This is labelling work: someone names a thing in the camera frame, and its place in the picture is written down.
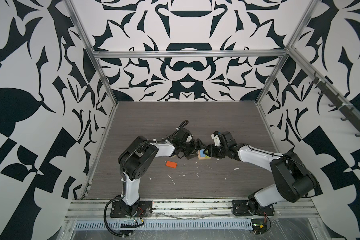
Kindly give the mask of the natural wood block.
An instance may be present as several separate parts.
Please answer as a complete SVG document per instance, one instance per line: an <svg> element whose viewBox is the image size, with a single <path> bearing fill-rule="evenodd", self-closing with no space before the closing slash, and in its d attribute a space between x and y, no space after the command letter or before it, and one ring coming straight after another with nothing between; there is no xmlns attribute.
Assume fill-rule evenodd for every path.
<svg viewBox="0 0 360 240"><path fill-rule="evenodd" d="M198 159L199 159L199 160L208 160L207 158L200 158L200 157L199 157L199 151L198 151Z"/></svg>

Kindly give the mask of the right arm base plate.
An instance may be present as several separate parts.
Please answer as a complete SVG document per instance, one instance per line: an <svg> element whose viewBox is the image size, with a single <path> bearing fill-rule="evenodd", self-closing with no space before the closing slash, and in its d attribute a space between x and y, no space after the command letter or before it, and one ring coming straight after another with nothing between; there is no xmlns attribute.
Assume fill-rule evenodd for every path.
<svg viewBox="0 0 360 240"><path fill-rule="evenodd" d="M262 207L255 199L233 200L232 213L236 217L244 216L274 216L275 209L273 205Z"/></svg>

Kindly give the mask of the blue wood block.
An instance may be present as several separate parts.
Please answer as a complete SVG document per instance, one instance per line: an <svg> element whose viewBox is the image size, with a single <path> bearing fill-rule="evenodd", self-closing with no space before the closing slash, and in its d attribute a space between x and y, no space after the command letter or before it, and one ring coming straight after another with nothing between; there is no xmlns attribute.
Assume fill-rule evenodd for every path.
<svg viewBox="0 0 360 240"><path fill-rule="evenodd" d="M200 157L200 158L205 158L205 157L206 157L206 155L205 155L205 153L204 153L204 150L200 150L200 151L199 151L199 157Z"/></svg>

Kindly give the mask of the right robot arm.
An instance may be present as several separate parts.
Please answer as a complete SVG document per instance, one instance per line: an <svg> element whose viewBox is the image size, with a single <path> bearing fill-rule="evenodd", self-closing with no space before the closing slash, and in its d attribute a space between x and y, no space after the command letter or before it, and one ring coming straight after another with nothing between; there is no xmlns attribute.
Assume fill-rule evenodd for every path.
<svg viewBox="0 0 360 240"><path fill-rule="evenodd" d="M214 143L204 149L212 158L230 158L263 168L274 178L274 184L249 196L248 209L254 212L279 202L295 203L319 187L316 177L294 152L273 153L237 143L230 132L214 132Z"/></svg>

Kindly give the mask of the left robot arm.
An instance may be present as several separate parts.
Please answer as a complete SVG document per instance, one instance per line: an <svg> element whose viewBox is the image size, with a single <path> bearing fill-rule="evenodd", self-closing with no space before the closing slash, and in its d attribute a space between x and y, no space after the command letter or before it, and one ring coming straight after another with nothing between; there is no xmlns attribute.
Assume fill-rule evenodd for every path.
<svg viewBox="0 0 360 240"><path fill-rule="evenodd" d="M118 159L123 178L122 203L132 207L139 202L140 179L155 158L177 156L191 159L206 147L185 128L177 128L173 134L160 141L138 136Z"/></svg>

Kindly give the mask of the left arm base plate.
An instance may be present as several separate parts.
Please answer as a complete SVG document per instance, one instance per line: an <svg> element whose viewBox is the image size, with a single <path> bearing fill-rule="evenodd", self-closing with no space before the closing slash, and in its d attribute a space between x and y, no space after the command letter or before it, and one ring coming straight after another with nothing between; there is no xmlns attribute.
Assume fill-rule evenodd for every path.
<svg viewBox="0 0 360 240"><path fill-rule="evenodd" d="M136 217L143 218L152 212L152 201L137 201L132 206L127 205L124 201L112 203L111 218Z"/></svg>

